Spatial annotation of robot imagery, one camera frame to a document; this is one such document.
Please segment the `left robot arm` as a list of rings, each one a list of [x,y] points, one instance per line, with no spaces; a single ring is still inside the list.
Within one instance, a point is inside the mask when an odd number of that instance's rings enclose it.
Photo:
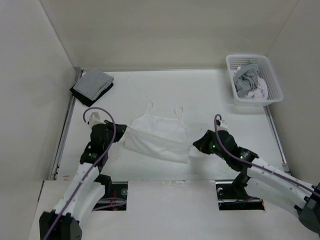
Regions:
[[[127,126],[108,120],[90,120],[90,141],[84,149],[77,171],[63,197],[50,212],[39,218],[42,240],[80,240],[82,225],[100,199],[112,195],[112,180],[101,173],[113,143],[124,135]]]

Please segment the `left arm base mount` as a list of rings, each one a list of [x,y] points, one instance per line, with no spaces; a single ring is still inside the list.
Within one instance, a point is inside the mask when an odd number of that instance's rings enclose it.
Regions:
[[[128,182],[112,182],[93,211],[125,211],[127,209]]]

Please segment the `white tank top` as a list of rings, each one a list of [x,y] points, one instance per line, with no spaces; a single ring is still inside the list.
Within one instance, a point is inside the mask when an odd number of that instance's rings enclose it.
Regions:
[[[191,142],[190,131],[183,119],[183,107],[174,109],[176,118],[151,115],[153,107],[149,102],[144,113],[126,128],[124,147],[154,159],[187,164]]]

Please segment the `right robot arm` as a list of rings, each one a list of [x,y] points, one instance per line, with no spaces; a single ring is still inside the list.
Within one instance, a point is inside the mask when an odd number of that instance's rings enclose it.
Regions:
[[[217,155],[238,176],[232,192],[266,200],[294,217],[310,231],[320,232],[320,186],[297,179],[268,164],[253,151],[240,147],[226,130],[208,130],[193,143],[198,151]]]

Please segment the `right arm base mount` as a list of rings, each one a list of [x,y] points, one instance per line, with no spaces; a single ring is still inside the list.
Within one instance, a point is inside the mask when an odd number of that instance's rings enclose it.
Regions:
[[[215,187],[220,211],[265,210],[262,199],[249,196],[243,188],[237,189],[232,181],[218,181]]]

